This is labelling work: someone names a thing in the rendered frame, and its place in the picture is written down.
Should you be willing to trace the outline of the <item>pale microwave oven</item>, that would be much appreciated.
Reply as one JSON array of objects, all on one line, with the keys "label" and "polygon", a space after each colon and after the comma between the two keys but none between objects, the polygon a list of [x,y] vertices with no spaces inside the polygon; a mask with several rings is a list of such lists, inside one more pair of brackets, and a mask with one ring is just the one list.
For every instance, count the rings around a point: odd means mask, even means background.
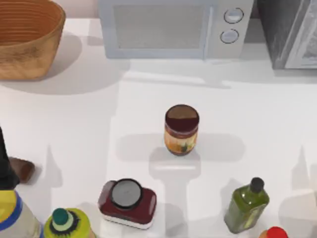
[{"label": "pale microwave oven", "polygon": [[[110,59],[236,59],[240,56],[254,0],[98,0],[106,56]],[[229,24],[227,10],[242,20]],[[233,44],[220,40],[235,29]]]}]

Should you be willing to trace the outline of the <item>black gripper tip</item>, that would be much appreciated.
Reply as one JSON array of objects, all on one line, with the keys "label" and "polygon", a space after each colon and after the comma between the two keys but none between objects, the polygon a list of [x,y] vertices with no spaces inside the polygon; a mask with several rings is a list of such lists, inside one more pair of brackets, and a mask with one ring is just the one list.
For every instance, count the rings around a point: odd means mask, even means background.
[{"label": "black gripper tip", "polygon": [[19,177],[10,165],[0,127],[0,190],[14,190],[19,183]]}]

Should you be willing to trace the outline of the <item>brown-lidded jar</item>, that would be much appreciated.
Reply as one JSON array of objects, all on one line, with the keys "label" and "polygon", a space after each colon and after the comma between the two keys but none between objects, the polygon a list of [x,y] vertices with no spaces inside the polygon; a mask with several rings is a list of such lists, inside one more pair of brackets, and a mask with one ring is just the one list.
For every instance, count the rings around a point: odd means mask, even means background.
[{"label": "brown-lidded jar", "polygon": [[186,104],[172,106],[165,113],[164,143],[174,155],[184,156],[195,147],[200,116]]}]

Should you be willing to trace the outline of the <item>green bottle black cap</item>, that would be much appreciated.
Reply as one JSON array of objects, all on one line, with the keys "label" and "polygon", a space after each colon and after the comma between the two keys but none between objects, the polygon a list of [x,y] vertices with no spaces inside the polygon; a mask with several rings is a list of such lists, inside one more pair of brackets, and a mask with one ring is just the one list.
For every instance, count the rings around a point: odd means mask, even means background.
[{"label": "green bottle black cap", "polygon": [[224,221],[233,234],[253,228],[270,198],[264,189],[264,181],[254,177],[247,185],[235,189],[224,215]]}]

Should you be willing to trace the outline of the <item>red-capped bottle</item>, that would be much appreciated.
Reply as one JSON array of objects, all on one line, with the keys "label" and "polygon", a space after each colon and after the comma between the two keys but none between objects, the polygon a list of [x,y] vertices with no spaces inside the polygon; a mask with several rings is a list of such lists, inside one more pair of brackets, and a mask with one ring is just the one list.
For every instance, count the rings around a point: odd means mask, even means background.
[{"label": "red-capped bottle", "polygon": [[287,232],[277,226],[273,226],[267,230],[264,230],[258,238],[289,238]]}]

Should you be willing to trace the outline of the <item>round microwave knob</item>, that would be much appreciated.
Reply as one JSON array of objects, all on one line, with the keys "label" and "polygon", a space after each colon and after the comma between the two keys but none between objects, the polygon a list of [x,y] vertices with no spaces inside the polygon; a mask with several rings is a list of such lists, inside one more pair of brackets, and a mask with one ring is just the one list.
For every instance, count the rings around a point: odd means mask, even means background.
[{"label": "round microwave knob", "polygon": [[229,9],[224,14],[224,20],[229,24],[236,24],[242,20],[244,12],[240,8]]},{"label": "round microwave knob", "polygon": [[220,40],[224,44],[233,44],[239,39],[239,32],[235,29],[223,31],[220,35]]}]

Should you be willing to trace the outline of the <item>brown woven basket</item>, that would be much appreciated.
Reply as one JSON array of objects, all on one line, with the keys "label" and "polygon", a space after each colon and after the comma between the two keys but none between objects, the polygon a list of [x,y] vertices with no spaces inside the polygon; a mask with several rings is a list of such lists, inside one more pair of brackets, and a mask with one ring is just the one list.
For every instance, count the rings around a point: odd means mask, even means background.
[{"label": "brown woven basket", "polygon": [[66,13],[53,0],[0,0],[0,80],[34,80],[49,71]]}]

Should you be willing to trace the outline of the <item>yellow-green bottle teal cap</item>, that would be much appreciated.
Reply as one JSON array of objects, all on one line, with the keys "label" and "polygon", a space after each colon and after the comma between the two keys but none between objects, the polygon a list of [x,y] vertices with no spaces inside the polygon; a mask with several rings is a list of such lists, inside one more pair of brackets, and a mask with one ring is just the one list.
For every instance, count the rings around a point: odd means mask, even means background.
[{"label": "yellow-green bottle teal cap", "polygon": [[44,238],[97,238],[88,216],[77,208],[57,208],[44,225]]}]

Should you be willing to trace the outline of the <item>grey bottle yellow cap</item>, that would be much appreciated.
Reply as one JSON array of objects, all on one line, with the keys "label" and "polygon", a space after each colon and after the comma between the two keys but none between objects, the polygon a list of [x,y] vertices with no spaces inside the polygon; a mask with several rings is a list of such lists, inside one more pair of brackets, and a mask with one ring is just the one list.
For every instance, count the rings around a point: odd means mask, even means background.
[{"label": "grey bottle yellow cap", "polygon": [[0,238],[43,238],[43,227],[15,190],[0,190]]}]

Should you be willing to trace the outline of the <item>dark red bottle grey cap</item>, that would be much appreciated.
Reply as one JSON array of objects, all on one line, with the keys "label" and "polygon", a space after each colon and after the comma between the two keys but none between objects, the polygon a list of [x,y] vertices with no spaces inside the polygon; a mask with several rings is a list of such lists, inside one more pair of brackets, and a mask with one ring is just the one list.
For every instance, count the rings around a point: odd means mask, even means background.
[{"label": "dark red bottle grey cap", "polygon": [[156,193],[132,178],[109,180],[98,199],[105,220],[141,230],[151,227],[156,206]]}]

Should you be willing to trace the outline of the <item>brown coaster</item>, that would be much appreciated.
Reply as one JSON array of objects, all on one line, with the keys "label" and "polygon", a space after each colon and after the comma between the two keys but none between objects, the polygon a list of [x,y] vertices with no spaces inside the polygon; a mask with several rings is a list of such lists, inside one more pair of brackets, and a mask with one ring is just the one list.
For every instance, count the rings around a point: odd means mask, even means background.
[{"label": "brown coaster", "polygon": [[12,169],[19,177],[20,182],[27,184],[35,172],[34,163],[15,157],[9,157],[9,162]]}]

